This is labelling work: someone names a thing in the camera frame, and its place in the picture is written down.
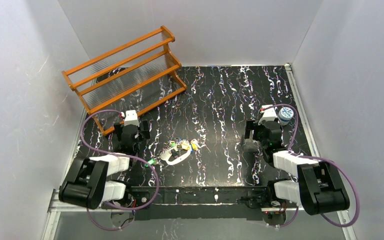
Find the green key tag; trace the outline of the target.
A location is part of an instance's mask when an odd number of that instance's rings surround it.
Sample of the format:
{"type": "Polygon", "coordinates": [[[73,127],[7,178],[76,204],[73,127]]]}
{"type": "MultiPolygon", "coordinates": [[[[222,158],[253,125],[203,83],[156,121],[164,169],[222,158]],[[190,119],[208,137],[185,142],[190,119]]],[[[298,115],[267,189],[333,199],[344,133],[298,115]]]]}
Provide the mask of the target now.
{"type": "Polygon", "coordinates": [[[148,162],[147,162],[149,165],[154,165],[156,163],[156,160],[155,159],[150,159],[148,162]]]}

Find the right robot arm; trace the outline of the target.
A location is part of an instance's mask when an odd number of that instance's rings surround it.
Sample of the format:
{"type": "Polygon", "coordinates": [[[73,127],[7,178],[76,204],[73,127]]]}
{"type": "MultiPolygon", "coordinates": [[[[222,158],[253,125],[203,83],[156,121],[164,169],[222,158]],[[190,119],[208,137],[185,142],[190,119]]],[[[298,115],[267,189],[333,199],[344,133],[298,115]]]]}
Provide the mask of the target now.
{"type": "Polygon", "coordinates": [[[296,177],[270,180],[265,199],[271,203],[290,201],[309,215],[347,210],[350,198],[339,171],[325,161],[317,161],[288,151],[282,140],[281,125],[274,120],[258,123],[248,120],[244,138],[260,142],[264,161],[271,167],[296,177]]]}

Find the yellow key tag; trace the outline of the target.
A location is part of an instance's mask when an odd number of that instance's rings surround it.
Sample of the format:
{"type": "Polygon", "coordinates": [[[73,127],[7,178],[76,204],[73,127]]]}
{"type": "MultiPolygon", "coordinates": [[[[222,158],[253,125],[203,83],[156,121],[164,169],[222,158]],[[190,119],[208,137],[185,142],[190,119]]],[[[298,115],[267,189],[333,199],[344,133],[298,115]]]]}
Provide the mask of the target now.
{"type": "Polygon", "coordinates": [[[177,145],[178,150],[189,151],[191,149],[191,145],[188,141],[182,141],[177,145]]]}

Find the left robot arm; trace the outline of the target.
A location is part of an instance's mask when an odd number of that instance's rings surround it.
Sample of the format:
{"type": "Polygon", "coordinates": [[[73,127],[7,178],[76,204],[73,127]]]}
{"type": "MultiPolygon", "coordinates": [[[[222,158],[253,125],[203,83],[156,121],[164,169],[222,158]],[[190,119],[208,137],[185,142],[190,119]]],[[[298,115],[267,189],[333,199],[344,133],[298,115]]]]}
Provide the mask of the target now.
{"type": "MultiPolygon", "coordinates": [[[[139,153],[144,140],[150,138],[150,126],[147,120],[139,125],[115,124],[115,133],[119,141],[118,153],[139,153]]],[[[61,202],[96,209],[103,202],[126,199],[127,184],[120,180],[107,180],[108,176],[127,171],[132,158],[117,154],[75,158],[59,188],[58,199],[61,202]]]]}

